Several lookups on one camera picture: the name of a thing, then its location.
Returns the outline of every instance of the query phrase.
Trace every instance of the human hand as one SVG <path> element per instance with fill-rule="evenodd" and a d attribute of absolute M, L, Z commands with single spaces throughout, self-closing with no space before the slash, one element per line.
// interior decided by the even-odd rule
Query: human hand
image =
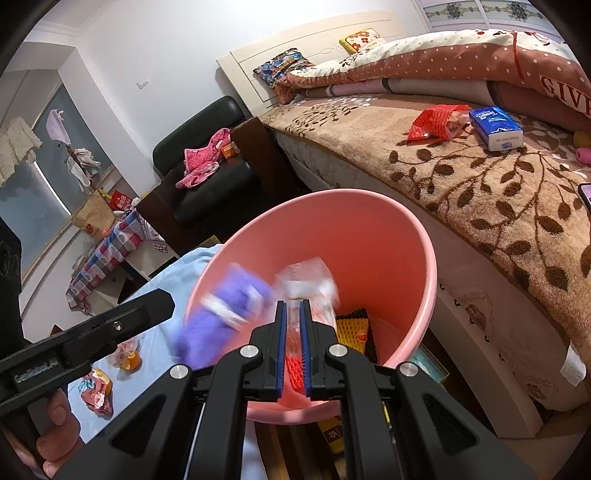
<path fill-rule="evenodd" d="M 46 460 L 42 467 L 49 478 L 84 445 L 80 438 L 80 422 L 72 415 L 70 402 L 63 390 L 57 390 L 47 405 L 47 414 L 55 424 L 46 434 L 37 439 L 37 450 Z M 21 461 L 31 469 L 38 465 L 31 452 L 7 429 L 2 428 L 8 443 Z"/>

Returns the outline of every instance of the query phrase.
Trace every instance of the light blue sheet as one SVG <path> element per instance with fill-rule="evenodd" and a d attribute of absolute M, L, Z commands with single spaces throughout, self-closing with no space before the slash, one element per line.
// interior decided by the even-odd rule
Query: light blue sheet
<path fill-rule="evenodd" d="M 127 373 L 119 368 L 109 366 L 106 359 L 95 363 L 113 381 L 113 416 L 102 419 L 91 412 L 80 398 L 78 385 L 73 382 L 68 387 L 68 397 L 72 405 L 72 412 L 80 421 L 82 440 L 88 442 L 96 436 L 110 420 L 115 418 L 152 383 L 154 383 L 171 366 L 177 363 L 172 346 L 178 331 L 183 324 L 184 312 L 193 287 L 207 263 L 222 246 L 211 248 L 197 248 L 189 252 L 173 265 L 160 272 L 146 285 L 139 289 L 130 299 L 161 288 L 169 292 L 174 300 L 175 308 L 170 320 L 148 330 L 140 340 L 140 355 L 142 366 L 137 372 Z M 246 422 L 244 449 L 242 454 L 243 480 L 267 480 L 261 455 L 256 443 L 254 424 Z"/>

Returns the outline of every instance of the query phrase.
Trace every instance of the tissue pack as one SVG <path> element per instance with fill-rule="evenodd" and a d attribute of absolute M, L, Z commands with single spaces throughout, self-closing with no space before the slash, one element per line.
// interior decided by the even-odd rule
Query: tissue pack
<path fill-rule="evenodd" d="M 470 112 L 472 126 L 488 145 L 488 150 L 505 151 L 523 147 L 523 130 L 497 106 Z"/>

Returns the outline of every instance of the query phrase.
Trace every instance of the pink clothing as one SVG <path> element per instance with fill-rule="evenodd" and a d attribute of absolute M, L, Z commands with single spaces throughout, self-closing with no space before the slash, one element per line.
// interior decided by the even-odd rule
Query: pink clothing
<path fill-rule="evenodd" d="M 222 147 L 230 143 L 230 130 L 222 128 L 209 141 L 207 147 L 185 150 L 185 176 L 177 183 L 178 189 L 191 189 L 210 177 L 219 167 Z"/>

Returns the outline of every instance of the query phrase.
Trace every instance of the light switch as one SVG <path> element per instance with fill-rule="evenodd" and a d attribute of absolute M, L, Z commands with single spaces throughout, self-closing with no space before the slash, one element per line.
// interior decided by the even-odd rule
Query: light switch
<path fill-rule="evenodd" d="M 144 77 L 144 78 L 140 79 L 139 82 L 136 82 L 136 85 L 138 86 L 139 89 L 142 89 L 149 83 L 150 83 L 150 81 L 146 77 Z"/>

